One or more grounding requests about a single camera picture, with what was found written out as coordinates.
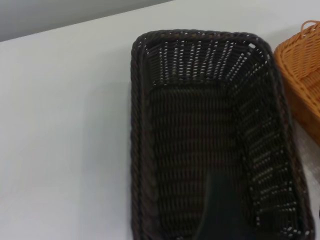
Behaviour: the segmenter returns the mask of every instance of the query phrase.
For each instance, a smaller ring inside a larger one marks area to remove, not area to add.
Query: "white surface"
[[[0,239],[132,238],[136,37],[176,28],[252,32],[275,48],[305,20],[320,19],[319,9],[319,0],[176,0],[0,42]],[[320,149],[298,130],[320,232]]]

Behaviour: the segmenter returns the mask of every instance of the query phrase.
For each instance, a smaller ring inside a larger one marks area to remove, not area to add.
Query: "woven pattern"
[[[228,176],[257,232],[314,239],[281,79],[262,39],[146,33],[132,47],[131,97],[135,240],[193,239],[213,170]]]
[[[320,145],[320,22],[306,21],[274,54],[293,116]]]

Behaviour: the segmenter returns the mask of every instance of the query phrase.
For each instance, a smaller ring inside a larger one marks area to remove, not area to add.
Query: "wicker basket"
[[[306,21],[274,55],[293,116],[320,145],[320,22]]]
[[[149,32],[133,44],[131,87],[135,240],[193,239],[212,170],[230,179],[257,233],[314,239],[306,180],[267,43],[248,33]]]

